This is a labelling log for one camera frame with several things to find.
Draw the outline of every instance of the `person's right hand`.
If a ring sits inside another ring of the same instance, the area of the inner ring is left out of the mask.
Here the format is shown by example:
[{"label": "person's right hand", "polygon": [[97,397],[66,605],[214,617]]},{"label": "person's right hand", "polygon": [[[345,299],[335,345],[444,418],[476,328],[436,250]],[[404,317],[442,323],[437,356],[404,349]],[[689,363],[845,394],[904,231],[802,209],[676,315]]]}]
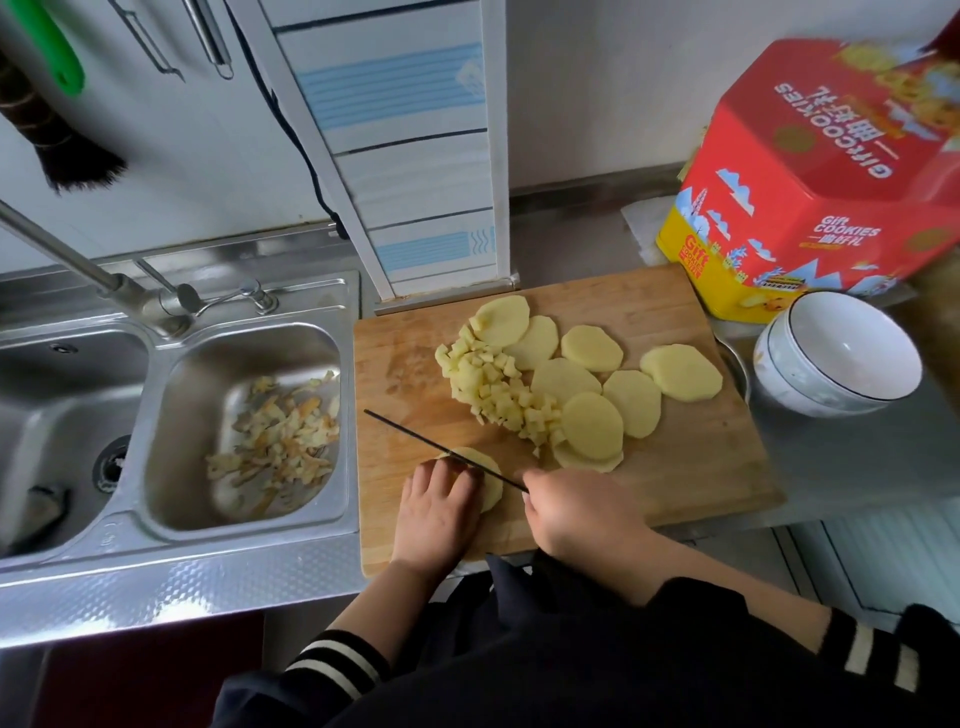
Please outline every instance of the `person's right hand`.
[{"label": "person's right hand", "polygon": [[651,533],[630,489],[594,471],[528,470],[523,495],[537,546],[615,589],[630,555]]}]

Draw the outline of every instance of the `black sleeve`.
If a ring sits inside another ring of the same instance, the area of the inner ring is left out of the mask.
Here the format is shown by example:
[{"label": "black sleeve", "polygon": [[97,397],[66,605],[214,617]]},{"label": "black sleeve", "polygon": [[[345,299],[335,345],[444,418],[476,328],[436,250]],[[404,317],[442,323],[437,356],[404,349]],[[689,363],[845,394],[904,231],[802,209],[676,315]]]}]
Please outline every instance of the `black sleeve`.
[{"label": "black sleeve", "polygon": [[960,635],[942,615],[914,604],[894,634],[834,609],[819,656],[846,672],[946,705],[960,679]]},{"label": "black sleeve", "polygon": [[387,661],[349,632],[327,630],[282,673],[259,671],[224,682],[211,728],[294,728],[329,722],[389,677]]}]

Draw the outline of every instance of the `green handle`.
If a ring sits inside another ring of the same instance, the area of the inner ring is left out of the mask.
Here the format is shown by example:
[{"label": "green handle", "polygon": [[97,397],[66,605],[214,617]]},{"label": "green handle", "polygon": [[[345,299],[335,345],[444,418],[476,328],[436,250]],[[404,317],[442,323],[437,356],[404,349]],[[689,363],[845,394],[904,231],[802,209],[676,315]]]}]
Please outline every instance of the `green handle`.
[{"label": "green handle", "polygon": [[57,27],[39,0],[7,0],[16,19],[40,49],[57,85],[68,96],[84,90],[84,67],[70,47],[70,41]]}]

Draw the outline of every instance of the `person's left hand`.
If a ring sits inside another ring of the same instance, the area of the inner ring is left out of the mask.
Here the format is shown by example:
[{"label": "person's left hand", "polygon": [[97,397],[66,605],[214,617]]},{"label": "person's left hand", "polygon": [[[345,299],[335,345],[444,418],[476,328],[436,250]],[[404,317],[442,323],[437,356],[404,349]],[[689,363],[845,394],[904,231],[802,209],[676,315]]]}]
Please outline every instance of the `person's left hand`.
[{"label": "person's left hand", "polygon": [[403,484],[391,562],[439,584],[476,533],[482,486],[482,473],[450,457],[417,465]]}]

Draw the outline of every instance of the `hand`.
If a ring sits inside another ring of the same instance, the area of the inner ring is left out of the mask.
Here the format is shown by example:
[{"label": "hand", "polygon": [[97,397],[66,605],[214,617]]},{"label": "hand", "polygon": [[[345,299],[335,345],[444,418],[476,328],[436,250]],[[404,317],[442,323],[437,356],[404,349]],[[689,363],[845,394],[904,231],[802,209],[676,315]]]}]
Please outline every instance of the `hand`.
[{"label": "hand", "polygon": [[417,465],[403,483],[391,562],[439,584],[476,533],[482,484],[482,473],[453,458]]},{"label": "hand", "polygon": [[537,546],[612,589],[653,532],[630,489],[594,471],[528,470],[523,495]]}]

